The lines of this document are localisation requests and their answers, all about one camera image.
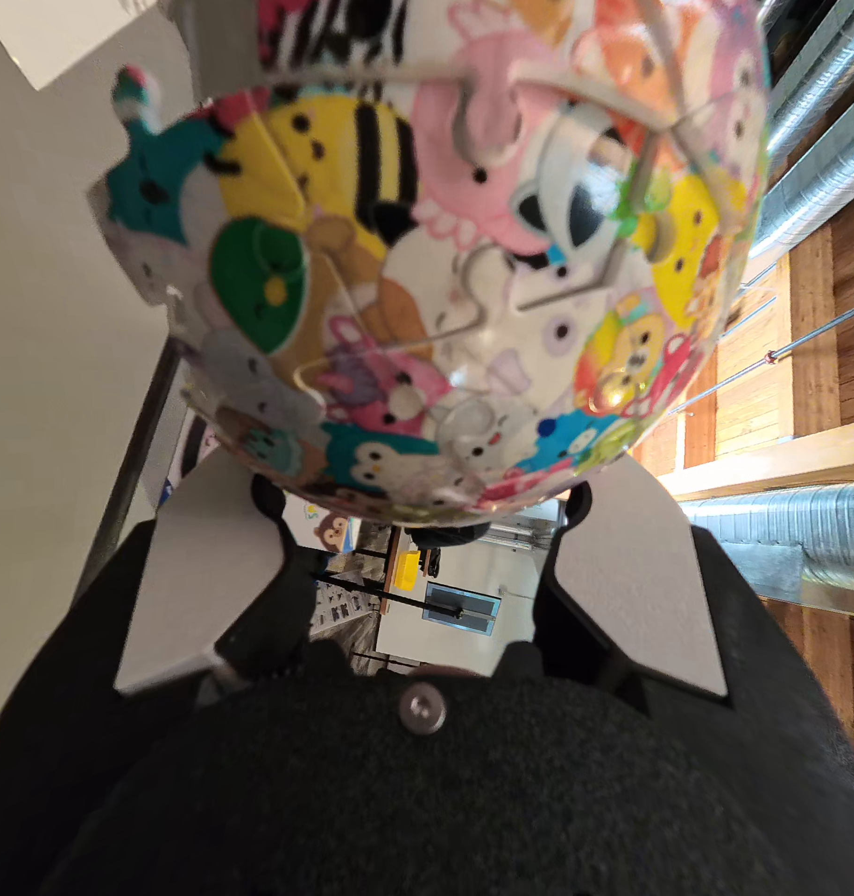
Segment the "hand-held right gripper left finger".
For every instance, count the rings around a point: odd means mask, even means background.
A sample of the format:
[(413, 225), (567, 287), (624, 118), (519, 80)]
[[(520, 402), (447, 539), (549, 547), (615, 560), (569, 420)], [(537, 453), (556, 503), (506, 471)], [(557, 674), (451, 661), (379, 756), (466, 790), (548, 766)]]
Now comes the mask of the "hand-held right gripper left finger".
[(312, 576), (283, 520), (283, 492), (217, 449), (158, 511), (115, 688), (197, 674), (252, 680), (309, 638)]

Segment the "metal threaded rods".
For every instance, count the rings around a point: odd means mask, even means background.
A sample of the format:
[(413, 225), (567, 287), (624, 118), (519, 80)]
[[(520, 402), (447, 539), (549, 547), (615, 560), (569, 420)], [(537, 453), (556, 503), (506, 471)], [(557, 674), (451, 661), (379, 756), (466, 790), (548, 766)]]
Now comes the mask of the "metal threaded rods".
[(669, 411), (669, 416), (676, 416), (684, 413), (689, 408), (698, 404), (704, 399), (712, 397), (716, 395), (720, 390), (724, 389), (727, 386), (733, 385), (737, 383), (743, 377), (750, 375), (752, 373), (757, 372), (764, 367), (773, 366), (780, 363), (782, 360), (791, 356), (793, 352), (796, 350), (806, 346), (807, 344), (814, 342), (819, 337), (829, 333), (832, 330), (836, 330), (839, 326), (850, 322), (854, 319), (854, 307), (850, 310), (844, 312), (843, 314), (835, 317), (834, 319), (822, 324), (818, 328), (812, 330), (811, 332), (803, 335), (801, 338), (792, 341), (784, 346), (781, 346), (778, 349), (771, 350), (767, 352), (762, 358), (757, 360), (756, 362), (749, 364), (744, 367), (740, 371), (734, 373), (733, 375), (725, 378), (724, 380), (712, 385), (711, 387), (703, 390), (699, 394), (686, 399), (673, 409)]

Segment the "large silver ventilation duct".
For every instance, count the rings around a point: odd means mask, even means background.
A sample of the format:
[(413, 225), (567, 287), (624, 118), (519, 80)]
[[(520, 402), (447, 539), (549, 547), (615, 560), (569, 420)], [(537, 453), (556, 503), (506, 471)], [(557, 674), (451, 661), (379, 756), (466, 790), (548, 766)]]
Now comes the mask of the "large silver ventilation duct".
[(854, 616), (854, 483), (679, 505), (759, 596)]

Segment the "monkey picture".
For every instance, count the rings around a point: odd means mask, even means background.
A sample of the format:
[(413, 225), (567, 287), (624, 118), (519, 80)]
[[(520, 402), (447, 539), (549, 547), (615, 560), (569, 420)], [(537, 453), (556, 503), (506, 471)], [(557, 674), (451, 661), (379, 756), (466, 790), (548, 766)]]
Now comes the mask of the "monkey picture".
[(300, 547), (348, 554), (357, 547), (361, 520), (330, 511), (284, 491), (283, 520)]

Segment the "colourful puzzle ball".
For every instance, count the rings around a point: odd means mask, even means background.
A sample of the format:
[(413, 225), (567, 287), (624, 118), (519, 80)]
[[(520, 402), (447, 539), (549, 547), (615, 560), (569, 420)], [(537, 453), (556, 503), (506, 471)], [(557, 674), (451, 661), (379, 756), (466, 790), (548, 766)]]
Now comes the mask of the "colourful puzzle ball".
[(91, 191), (182, 397), (343, 515), (485, 521), (639, 442), (709, 358), (767, 179), (754, 2), (175, 2), (202, 103), (111, 105)]

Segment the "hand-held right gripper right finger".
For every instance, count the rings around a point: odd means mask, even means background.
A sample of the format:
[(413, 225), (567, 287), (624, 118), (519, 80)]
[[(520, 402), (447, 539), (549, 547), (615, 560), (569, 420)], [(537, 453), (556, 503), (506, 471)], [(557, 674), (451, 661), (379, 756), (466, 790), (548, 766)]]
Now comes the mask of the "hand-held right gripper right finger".
[(655, 678), (728, 695), (690, 522), (628, 454), (570, 493), (543, 582), (603, 646)]

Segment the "white paper sheet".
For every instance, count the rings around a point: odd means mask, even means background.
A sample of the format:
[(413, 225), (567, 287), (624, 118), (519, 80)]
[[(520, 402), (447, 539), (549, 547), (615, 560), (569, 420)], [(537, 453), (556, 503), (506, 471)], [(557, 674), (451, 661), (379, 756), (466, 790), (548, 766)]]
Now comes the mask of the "white paper sheet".
[(156, 1), (0, 1), (0, 44), (35, 91), (52, 84)]

